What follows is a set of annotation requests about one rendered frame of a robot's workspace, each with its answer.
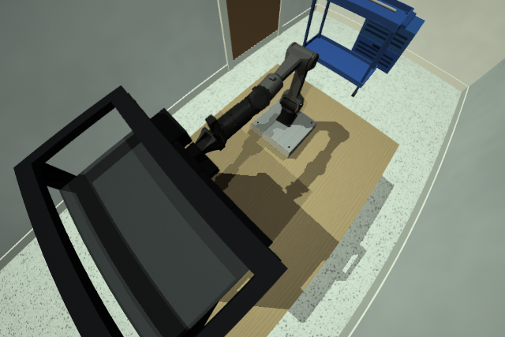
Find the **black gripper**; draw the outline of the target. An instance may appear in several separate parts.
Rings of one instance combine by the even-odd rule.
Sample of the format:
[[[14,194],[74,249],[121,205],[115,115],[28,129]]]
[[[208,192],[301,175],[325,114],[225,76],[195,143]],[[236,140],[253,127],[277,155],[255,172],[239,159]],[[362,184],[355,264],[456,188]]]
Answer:
[[[210,114],[205,118],[205,121],[210,129],[204,127],[195,144],[189,150],[189,154],[194,159],[208,152],[222,151],[227,140],[239,130],[236,121],[227,113],[218,119]]]

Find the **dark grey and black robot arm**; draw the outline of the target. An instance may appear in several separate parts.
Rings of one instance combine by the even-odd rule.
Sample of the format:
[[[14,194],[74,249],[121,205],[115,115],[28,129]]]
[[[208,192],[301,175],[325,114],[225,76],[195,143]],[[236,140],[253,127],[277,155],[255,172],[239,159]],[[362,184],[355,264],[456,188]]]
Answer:
[[[276,121],[290,127],[303,106],[304,98],[300,93],[307,73],[315,68],[318,58],[318,53],[296,42],[291,43],[286,50],[285,60],[275,73],[269,73],[252,88],[247,97],[226,113],[236,121],[239,129],[242,128],[254,115],[270,105],[271,100],[283,87],[283,81],[295,71],[290,89],[285,90],[279,100],[282,109],[276,118]]]

